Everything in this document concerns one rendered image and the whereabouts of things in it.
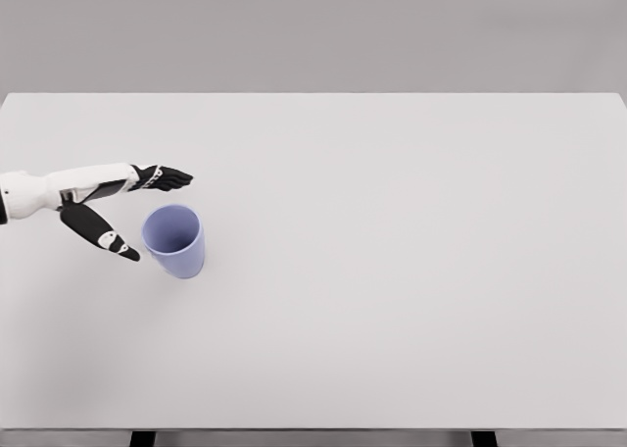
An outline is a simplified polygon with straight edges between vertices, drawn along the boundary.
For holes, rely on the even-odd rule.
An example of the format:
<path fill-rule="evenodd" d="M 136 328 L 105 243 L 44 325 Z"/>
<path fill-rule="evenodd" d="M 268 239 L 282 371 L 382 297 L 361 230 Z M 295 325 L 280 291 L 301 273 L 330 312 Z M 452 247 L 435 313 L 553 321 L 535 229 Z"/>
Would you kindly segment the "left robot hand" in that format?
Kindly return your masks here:
<path fill-rule="evenodd" d="M 138 251 L 91 209 L 89 203 L 139 190 L 169 192 L 181 189 L 191 184 L 193 176 L 159 164 L 116 163 L 54 172 L 44 179 L 46 206 L 59 213 L 65 226 L 99 249 L 138 262 Z"/>

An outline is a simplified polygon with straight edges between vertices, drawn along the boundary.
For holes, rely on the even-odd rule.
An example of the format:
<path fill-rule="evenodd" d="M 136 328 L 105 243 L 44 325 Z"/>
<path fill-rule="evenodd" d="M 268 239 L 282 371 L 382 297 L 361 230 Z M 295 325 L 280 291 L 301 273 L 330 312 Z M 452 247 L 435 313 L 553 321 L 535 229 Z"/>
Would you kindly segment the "lavender plastic cup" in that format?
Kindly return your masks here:
<path fill-rule="evenodd" d="M 205 235 L 199 215 L 180 204 L 153 210 L 141 226 L 141 239 L 149 254 L 177 278 L 192 278 L 205 262 Z"/>

